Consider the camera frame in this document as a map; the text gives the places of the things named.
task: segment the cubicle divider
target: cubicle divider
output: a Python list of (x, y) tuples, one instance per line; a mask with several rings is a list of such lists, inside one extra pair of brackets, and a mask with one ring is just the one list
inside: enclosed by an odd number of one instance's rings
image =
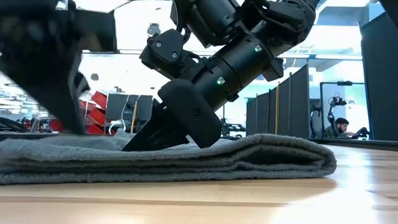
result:
[(247, 106), (246, 135), (310, 137), (308, 65)]
[(370, 138), (398, 141), (398, 29), (384, 13), (362, 26), (361, 33)]

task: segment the wooden table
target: wooden table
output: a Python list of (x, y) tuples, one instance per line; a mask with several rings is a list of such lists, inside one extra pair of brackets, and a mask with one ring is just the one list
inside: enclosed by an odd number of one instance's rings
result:
[(398, 223), (398, 152), (327, 147), (324, 179), (0, 187), (0, 223)]

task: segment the gray towel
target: gray towel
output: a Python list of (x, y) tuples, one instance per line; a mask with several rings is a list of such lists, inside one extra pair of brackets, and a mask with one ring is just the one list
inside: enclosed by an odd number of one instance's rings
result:
[(131, 136), (58, 136), (0, 142), (0, 184), (291, 179), (332, 174), (333, 153), (303, 139), (258, 134), (161, 151), (122, 152)]

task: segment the screw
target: screw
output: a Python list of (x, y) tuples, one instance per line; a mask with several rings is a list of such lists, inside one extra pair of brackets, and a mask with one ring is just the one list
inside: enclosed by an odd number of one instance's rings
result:
[(194, 109), (193, 110), (193, 115), (194, 116), (198, 116), (200, 114), (200, 110), (199, 109)]

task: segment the red object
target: red object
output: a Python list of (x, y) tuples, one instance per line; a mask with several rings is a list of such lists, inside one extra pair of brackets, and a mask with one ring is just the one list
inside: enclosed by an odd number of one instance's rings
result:
[(95, 108), (95, 104), (94, 103), (87, 103), (83, 100), (79, 100), (79, 107), (80, 109), (86, 110), (86, 104), (87, 105), (87, 112), (92, 111)]
[(49, 121), (49, 127), (51, 128), (51, 131), (63, 131), (64, 129), (63, 124), (58, 119)]
[(105, 125), (105, 110), (95, 108), (88, 116), (90, 116), (99, 125)]
[(96, 91), (95, 94), (91, 97), (91, 100), (98, 104), (102, 109), (106, 108), (106, 99), (107, 96), (98, 91)]
[(99, 124), (92, 124), (87, 129), (88, 134), (104, 134), (104, 127), (100, 126)]
[(90, 126), (92, 124), (95, 124), (95, 122), (93, 121), (93, 119), (90, 116), (87, 115), (85, 124), (86, 124), (86, 126)]
[(29, 120), (25, 120), (24, 125), (25, 125), (25, 127), (26, 127), (27, 129), (30, 129), (30, 121), (29, 121)]

